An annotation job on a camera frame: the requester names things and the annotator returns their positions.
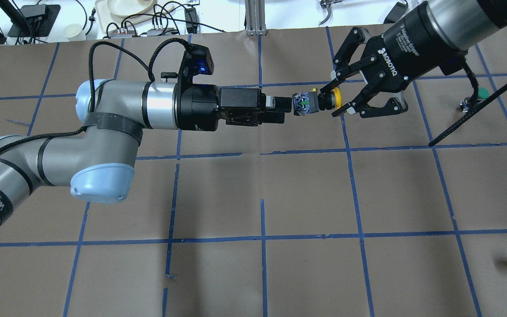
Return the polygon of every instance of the blue grid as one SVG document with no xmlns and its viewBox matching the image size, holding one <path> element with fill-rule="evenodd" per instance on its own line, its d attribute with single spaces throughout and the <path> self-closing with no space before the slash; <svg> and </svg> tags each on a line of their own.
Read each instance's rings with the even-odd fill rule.
<svg viewBox="0 0 507 317">
<path fill-rule="evenodd" d="M 330 53 L 333 58 L 334 56 L 334 49 L 332 48 L 331 43 L 331 37 L 328 27 L 326 27 L 326 35 L 328 38 L 328 44 L 330 46 Z M 189 35 L 188 38 L 189 42 L 191 41 L 191 35 Z M 121 41 L 121 47 L 124 46 L 124 39 Z M 34 125 L 34 121 L 36 120 L 38 108 L 40 107 L 40 103 L 42 101 L 42 98 L 62 98 L 62 97 L 73 97 L 75 94 L 54 94 L 54 95 L 45 95 L 44 91 L 46 89 L 46 85 L 48 84 L 48 79 L 50 78 L 50 74 L 52 72 L 52 68 L 54 66 L 54 61 L 56 59 L 58 49 L 60 47 L 60 44 L 56 44 L 54 56 L 52 58 L 52 62 L 50 63 L 50 67 L 46 76 L 46 79 L 44 81 L 44 86 L 42 88 L 42 91 L 40 95 L 38 96 L 9 96 L 9 97 L 0 97 L 0 100 L 13 100 L 13 99 L 38 99 L 36 109 L 33 114 L 32 122 L 29 125 L 29 131 L 28 135 L 32 132 L 32 128 Z M 507 74 L 491 74 L 489 72 L 489 69 L 485 63 L 485 60 L 483 58 L 483 55 L 481 53 L 481 50 L 478 46 L 476 46 L 477 52 L 479 53 L 479 56 L 481 57 L 481 61 L 483 63 L 483 66 L 485 68 L 486 74 L 480 74 L 477 75 L 477 77 L 483 78 L 486 77 L 490 80 L 492 88 L 496 90 L 496 85 L 493 81 L 493 77 L 501 77 L 501 76 L 507 76 Z M 238 88 L 247 88 L 247 87 L 256 87 L 259 86 L 262 87 L 272 87 L 272 86 L 296 86 L 296 85 L 322 85 L 326 84 L 327 82 L 290 82 L 290 83 L 279 83 L 279 84 L 263 84 L 262 83 L 262 69 L 261 69 L 261 37 L 258 36 L 258 63 L 259 63 L 259 82 L 257 85 L 240 85 L 240 86 L 233 86 Z M 119 52 L 119 56 L 117 59 L 117 65 L 115 68 L 114 78 L 118 75 L 119 65 L 121 62 L 121 52 Z M 422 77 L 418 80 L 436 80 L 436 79 L 445 79 L 445 78 L 466 78 L 466 76 L 461 75 L 454 75 L 454 76 L 428 76 L 428 77 Z M 346 82 L 363 82 L 362 80 L 349 80 Z M 418 90 L 418 87 L 416 83 L 414 82 L 414 89 L 416 92 L 417 100 L 420 106 L 421 114 L 424 119 L 425 128 L 428 133 L 428 137 L 431 140 L 431 130 L 429 129 L 428 120 L 426 118 L 424 107 L 421 102 L 420 93 Z M 499 103 L 501 108 L 503 109 L 503 112 L 507 119 L 507 111 L 505 108 L 505 105 L 501 98 L 499 98 Z M 169 269 L 171 266 L 171 250 L 173 243 L 212 243 L 212 242 L 225 242 L 225 241 L 252 241 L 252 240 L 259 240 L 261 241 L 262 246 L 262 293 L 263 293 L 263 314 L 264 316 L 268 315 L 268 293 L 267 293 L 267 266 L 266 266 L 266 252 L 265 252 L 265 242 L 267 240 L 299 240 L 299 239 L 360 239 L 360 248 L 361 248 L 361 256 L 362 256 L 362 265 L 364 267 L 364 279 L 366 284 L 366 292 L 367 292 L 367 298 L 368 298 L 368 305 L 370 310 L 370 315 L 374 316 L 374 308 L 372 303 L 372 292 L 371 292 L 371 285 L 369 281 L 369 275 L 368 275 L 368 268 L 367 268 L 367 260 L 366 260 L 366 253 L 364 248 L 364 239 L 369 237 L 409 237 L 409 236 L 445 236 L 445 235 L 455 235 L 457 239 L 457 244 L 459 246 L 459 252 L 461 254 L 461 259 L 463 261 L 463 267 L 465 269 L 465 274 L 467 276 L 467 282 L 469 283 L 471 296 L 473 299 L 473 304 L 475 305 L 475 309 L 477 312 L 477 316 L 481 316 L 481 308 L 479 306 L 476 293 L 474 290 L 473 281 L 470 275 L 469 267 L 467 264 L 467 258 L 465 255 L 465 252 L 463 250 L 463 244 L 461 242 L 461 235 L 479 235 L 479 234 L 502 234 L 507 233 L 507 229 L 479 229 L 479 230 L 459 230 L 459 227 L 457 226 L 457 222 L 453 219 L 453 210 L 451 205 L 451 199 L 449 198 L 449 193 L 447 190 L 447 185 L 445 184 L 445 179 L 443 176 L 443 171 L 441 168 L 441 165 L 439 163 L 439 158 L 437 156 L 437 149 L 443 149 L 443 148 L 468 148 L 468 147 L 501 147 L 501 146 L 507 146 L 507 143 L 501 143 L 501 144 L 450 144 L 450 145 L 440 145 L 435 146 L 433 148 L 430 148 L 428 146 L 400 146 L 400 147 L 383 147 L 383 148 L 351 148 L 349 146 L 348 141 L 348 135 L 346 133 L 345 128 L 345 119 L 342 116 L 342 132 L 344 134 L 344 141 L 345 141 L 345 148 L 338 148 L 338 149 L 325 149 L 325 150 L 298 150 L 298 151 L 274 151 L 271 153 L 261 153 L 261 155 L 289 155 L 289 154 L 302 154 L 302 153 L 330 153 L 330 152 L 345 152 L 347 154 L 348 159 L 348 167 L 349 167 L 349 174 L 350 174 L 350 182 L 352 185 L 352 194 L 354 198 L 354 205 L 356 210 L 356 220 L 357 220 L 357 227 L 358 227 L 358 233 L 340 233 L 340 234 L 316 234 L 316 235 L 266 235 L 265 234 L 265 203 L 264 200 L 261 201 L 261 235 L 260 236 L 237 236 L 237 237 L 214 237 L 214 238 L 198 238 L 198 239 L 174 239 L 173 238 L 173 227 L 175 224 L 175 211 L 176 211 L 176 199 L 177 199 L 177 180 L 179 176 L 179 170 L 180 165 L 179 163 L 176 165 L 175 170 L 175 179 L 173 183 L 173 204 L 171 209 L 171 217 L 170 217 L 170 224 L 169 224 L 169 238 L 167 239 L 143 239 L 143 240 L 103 240 L 103 241 L 83 241 L 83 233 L 85 231 L 85 225 L 87 221 L 87 211 L 90 208 L 90 204 L 87 203 L 84 214 L 83 214 L 83 220 L 81 229 L 79 231 L 79 237 L 77 241 L 44 241 L 44 242 L 19 242 L 19 243 L 0 243 L 0 247 L 44 247 L 44 246 L 76 246 L 76 254 L 74 256 L 73 265 L 72 265 L 72 273 L 70 275 L 70 280 L 68 283 L 68 291 L 65 299 L 65 305 L 64 305 L 64 312 L 63 316 L 68 315 L 68 308 L 69 308 L 69 302 L 71 298 L 71 293 L 73 289 L 73 283 L 74 278 L 76 275 L 76 269 L 77 269 L 77 263 L 79 259 L 79 254 L 81 251 L 81 247 L 83 245 L 122 245 L 122 244 L 157 244 L 157 243 L 166 243 L 167 244 L 167 257 L 166 257 L 166 266 L 165 266 L 165 274 L 167 277 L 171 277 L 169 274 Z M 443 191 L 445 194 L 445 199 L 447 201 L 449 215 L 452 218 L 453 222 L 453 230 L 452 231 L 424 231 L 424 232 L 375 232 L 375 233 L 364 233 L 361 219 L 360 219 L 360 211 L 358 207 L 358 199 L 357 199 L 357 192 L 356 192 L 356 181 L 353 174 L 353 165 L 352 165 L 352 158 L 351 153 L 356 151 L 390 151 L 390 150 L 423 150 L 430 148 L 434 155 L 434 160 L 436 162 L 440 181 L 442 183 Z M 228 157 L 228 156 L 240 156 L 242 153 L 235 152 L 235 153 L 213 153 L 213 154 L 203 154 L 203 155 L 181 155 L 181 130 L 179 130 L 178 137 L 177 137 L 177 154 L 175 156 L 162 156 L 162 157 L 156 157 L 156 156 L 147 156 L 147 157 L 138 157 L 137 160 L 162 160 L 162 159 L 175 159 L 177 161 L 182 159 L 194 159 L 194 158 L 203 158 L 203 157 Z M 162 315 L 165 316 L 166 310 L 167 310 L 167 295 L 168 295 L 168 288 L 163 289 L 163 298 L 162 298 Z"/>
</svg>

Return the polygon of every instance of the white tray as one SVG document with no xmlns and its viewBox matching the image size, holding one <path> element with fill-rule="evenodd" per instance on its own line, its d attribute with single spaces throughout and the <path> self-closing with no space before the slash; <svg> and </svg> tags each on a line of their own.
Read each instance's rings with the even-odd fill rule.
<svg viewBox="0 0 507 317">
<path fill-rule="evenodd" d="M 109 8 L 107 8 L 107 0 L 96 0 L 95 1 L 95 11 L 97 13 L 97 21 L 99 21 L 99 26 L 101 26 L 101 30 L 103 33 L 107 32 L 107 26 L 111 22 L 115 22 L 119 26 L 121 26 L 121 22 L 123 20 L 123 17 L 114 15 L 109 11 Z M 152 5 L 146 12 L 143 13 L 149 13 L 154 14 L 154 6 Z M 135 16 L 134 18 L 130 18 L 129 21 L 133 24 L 137 24 L 140 22 L 144 22 L 146 20 L 151 20 L 151 16 L 147 15 L 141 15 L 141 16 Z"/>
</svg>

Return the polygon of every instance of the white cup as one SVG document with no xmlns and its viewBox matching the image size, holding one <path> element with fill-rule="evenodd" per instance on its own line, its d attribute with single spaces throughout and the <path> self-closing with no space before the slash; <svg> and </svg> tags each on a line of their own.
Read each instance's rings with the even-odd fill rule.
<svg viewBox="0 0 507 317">
<path fill-rule="evenodd" d="M 83 27 L 76 23 L 66 26 L 62 34 L 64 34 L 64 36 L 68 39 L 68 41 L 86 40 L 85 33 L 83 32 Z"/>
</svg>

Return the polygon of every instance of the green object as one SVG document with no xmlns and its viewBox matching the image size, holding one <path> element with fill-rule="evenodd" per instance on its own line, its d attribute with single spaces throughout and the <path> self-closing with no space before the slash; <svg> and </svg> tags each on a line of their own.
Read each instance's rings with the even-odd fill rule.
<svg viewBox="0 0 507 317">
<path fill-rule="evenodd" d="M 483 88 L 483 87 L 479 87 L 478 88 L 478 97 L 477 97 L 477 99 L 479 99 L 479 100 L 485 100 L 489 96 L 490 96 L 490 93 L 489 93 L 488 90 L 486 90 L 486 88 Z"/>
</svg>

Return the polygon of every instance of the white bowl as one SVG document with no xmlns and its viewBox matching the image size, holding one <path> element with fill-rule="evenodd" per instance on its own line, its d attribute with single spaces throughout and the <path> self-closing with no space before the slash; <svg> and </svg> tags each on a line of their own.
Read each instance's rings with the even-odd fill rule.
<svg viewBox="0 0 507 317">
<path fill-rule="evenodd" d="M 112 14 L 124 17 L 145 12 L 154 3 L 154 0 L 107 0 L 107 8 Z"/>
</svg>

